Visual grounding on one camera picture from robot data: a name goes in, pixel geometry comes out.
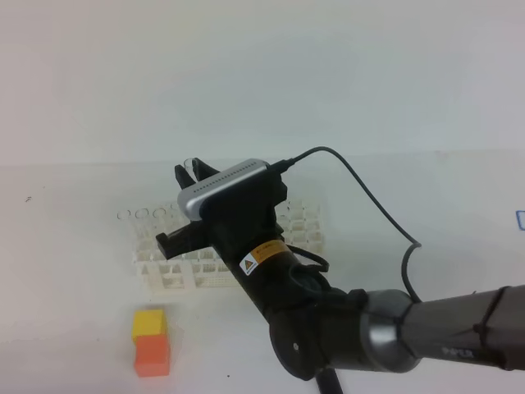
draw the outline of orange label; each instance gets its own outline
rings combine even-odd
[[[271,258],[273,255],[280,252],[290,252],[288,246],[281,240],[273,240],[265,242],[252,250],[251,255],[258,264],[264,260]]]

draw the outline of cube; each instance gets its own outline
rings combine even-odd
[[[162,309],[137,310],[133,320],[131,337],[137,342],[137,337],[161,335],[167,336],[166,315]]]
[[[170,374],[171,349],[166,334],[137,337],[135,371],[141,378]]]

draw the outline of white table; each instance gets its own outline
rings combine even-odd
[[[281,367],[266,322],[240,288],[157,300],[139,283],[116,212],[174,200],[173,165],[183,159],[0,168],[0,391],[317,392],[314,382]],[[423,243],[409,276],[424,300],[525,283],[525,232],[515,217],[525,209],[520,153],[436,152],[350,162]],[[402,288],[407,242],[335,159],[309,158],[290,169],[285,182],[291,194],[322,204],[333,286]],[[167,309],[174,363],[167,378],[139,379],[132,365],[132,316],[155,304]],[[340,379],[348,393],[492,394],[521,390],[525,373],[424,360],[403,375],[344,371]]]

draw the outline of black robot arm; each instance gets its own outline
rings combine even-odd
[[[180,208],[199,220],[157,242],[167,259],[212,246],[268,321],[288,372],[339,393],[334,369],[402,373],[423,357],[525,369],[525,286],[419,302],[399,290],[345,293],[301,264],[276,224],[284,162],[218,172],[195,159],[196,183],[177,166]]]

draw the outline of yellow warning sticker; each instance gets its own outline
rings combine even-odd
[[[281,253],[290,252],[288,246],[281,240],[273,240],[259,245],[257,248],[248,253],[244,259],[240,261],[240,268],[246,275],[249,275],[254,269],[264,260]]]
[[[252,256],[260,264],[264,260],[271,258],[273,255],[280,252],[290,252],[288,246],[281,240],[272,240],[259,245],[252,250]]]

